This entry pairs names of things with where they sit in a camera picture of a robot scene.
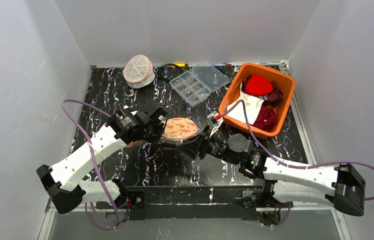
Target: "gray wall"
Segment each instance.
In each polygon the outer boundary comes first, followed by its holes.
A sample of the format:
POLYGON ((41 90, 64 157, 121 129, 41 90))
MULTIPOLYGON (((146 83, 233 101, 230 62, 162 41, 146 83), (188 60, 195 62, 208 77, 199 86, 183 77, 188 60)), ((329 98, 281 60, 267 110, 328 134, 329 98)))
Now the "gray wall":
MULTIPOLYGON (((318 162, 374 165, 374 1, 323 0, 290 59, 318 162)), ((374 195, 374 171, 358 167, 374 195)), ((374 240, 374 201, 345 216, 355 240, 374 240)))
POLYGON ((56 0, 90 65, 288 59, 320 0, 56 0))
POLYGON ((60 101, 83 99, 89 76, 53 0, 0 0, 0 239, 38 237, 48 196, 35 170, 67 155, 60 101))

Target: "orange bin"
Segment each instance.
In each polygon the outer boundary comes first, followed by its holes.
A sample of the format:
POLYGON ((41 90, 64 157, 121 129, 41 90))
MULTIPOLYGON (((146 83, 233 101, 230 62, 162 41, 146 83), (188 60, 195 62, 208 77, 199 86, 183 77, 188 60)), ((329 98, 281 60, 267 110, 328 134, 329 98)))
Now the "orange bin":
MULTIPOLYGON (((296 87, 296 81, 292 77, 287 76, 278 70, 252 63, 243 64, 225 94, 221 105, 219 105, 219 113, 224 114, 227 110, 227 106, 238 99, 240 96, 240 84, 246 80, 250 74, 260 75, 270 82, 276 81, 278 88, 282 92, 282 99, 276 107, 278 110, 277 125, 271 131, 263 131, 251 126, 252 131, 257 138, 264 139, 267 137, 273 137, 281 131, 282 124, 287 115, 288 107, 293 98, 294 88, 296 87)), ((224 123, 249 133, 247 124, 235 120, 232 117, 225 116, 224 123)))

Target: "metal frame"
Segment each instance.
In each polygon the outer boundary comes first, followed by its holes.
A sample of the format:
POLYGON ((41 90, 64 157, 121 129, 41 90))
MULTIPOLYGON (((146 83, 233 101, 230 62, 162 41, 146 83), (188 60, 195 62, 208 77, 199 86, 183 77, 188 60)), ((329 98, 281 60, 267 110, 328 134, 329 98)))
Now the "metal frame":
MULTIPOLYGON (((242 62, 234 62, 231 63, 232 65, 242 65, 244 63, 242 62)), ((286 75, 290 75, 288 71, 288 61, 287 60, 282 60, 280 62, 260 62, 257 63, 260 65, 278 65, 280 67, 280 71, 283 72, 286 75)), ((303 124, 303 118, 301 115, 300 107, 297 103, 297 97, 296 94, 293 95, 293 99, 291 101, 291 110, 293 111, 294 119, 296 121, 296 125, 299 131, 300 139, 302 140, 303 147, 305 150, 305 154, 308 160, 309 164, 316 164, 316 158, 312 149, 312 146, 309 141, 309 137, 307 135, 306 128, 303 124)), ((257 208, 257 211, 266 211, 266 208, 257 208)), ((321 210, 331 210, 333 214, 333 219, 335 222, 335 225, 337 227, 338 234, 340 236, 341 240, 351 240, 349 230, 347 228, 346 222, 344 220, 344 216, 342 213, 334 210, 332 207, 326 206, 326 205, 321 205, 321 204, 316 204, 316 203, 302 203, 302 202, 294 202, 294 207, 291 209, 292 211, 321 211, 321 210)), ((83 212, 85 211, 84 206, 79 206, 73 211, 76 212, 83 212)), ((108 209, 97 209, 97 211, 100 212, 107 212, 109 211, 108 209)), ((57 210, 52 204, 51 201, 48 202, 47 208, 46 208, 46 214, 44 217, 44 221, 38 236, 38 240, 48 240, 51 232, 51 227, 54 222, 54 216, 56 214, 57 210)))

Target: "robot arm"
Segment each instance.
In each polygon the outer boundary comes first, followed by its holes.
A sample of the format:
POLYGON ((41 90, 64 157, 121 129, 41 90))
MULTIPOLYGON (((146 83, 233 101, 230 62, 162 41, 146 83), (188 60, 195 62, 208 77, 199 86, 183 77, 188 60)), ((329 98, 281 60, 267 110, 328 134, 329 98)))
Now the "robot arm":
MULTIPOLYGON (((37 174, 57 211, 65 214, 81 203, 108 202, 100 182, 82 180, 94 168, 90 147, 94 149, 97 164, 100 164, 112 153, 123 149, 126 143, 140 140, 155 143, 164 131, 166 116, 167 112, 154 101, 134 114, 129 109, 121 109, 93 135, 92 144, 83 144, 52 166, 39 167, 37 174)), ((132 209, 144 206, 144 198, 141 201, 136 199, 141 193, 128 192, 118 179, 106 181, 105 185, 117 205, 135 198, 132 209)))
POLYGON ((365 180, 351 164, 308 169, 308 164, 271 159, 241 134, 232 135, 228 141, 218 139, 214 135, 215 128, 222 121, 216 116, 215 112, 210 114, 209 125, 204 131, 184 141, 177 149, 193 159, 212 155, 240 165, 239 172, 246 177, 265 180, 262 190, 244 198, 246 202, 243 205, 266 207, 268 201, 281 204, 300 201, 325 204, 352 216, 363 215, 365 180), (304 169, 291 168, 289 165, 304 166, 304 169))

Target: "red fabric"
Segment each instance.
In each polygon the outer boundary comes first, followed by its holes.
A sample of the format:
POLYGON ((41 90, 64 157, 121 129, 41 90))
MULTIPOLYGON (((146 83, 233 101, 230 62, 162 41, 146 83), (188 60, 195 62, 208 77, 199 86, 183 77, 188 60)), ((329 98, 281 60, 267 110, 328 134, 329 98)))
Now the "red fabric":
POLYGON ((271 92, 271 94, 268 95, 268 97, 263 102, 263 105, 264 106, 271 105, 273 107, 276 107, 279 104, 279 102, 282 98, 282 92, 278 88, 278 85, 277 85, 276 81, 272 81, 271 85, 274 88, 274 91, 271 92))
POLYGON ((278 111, 275 108, 262 106, 253 126, 264 131, 270 131, 277 125, 277 117, 278 111))
POLYGON ((263 97, 274 91, 271 83, 259 75, 250 75, 243 82, 243 92, 255 97, 263 97))

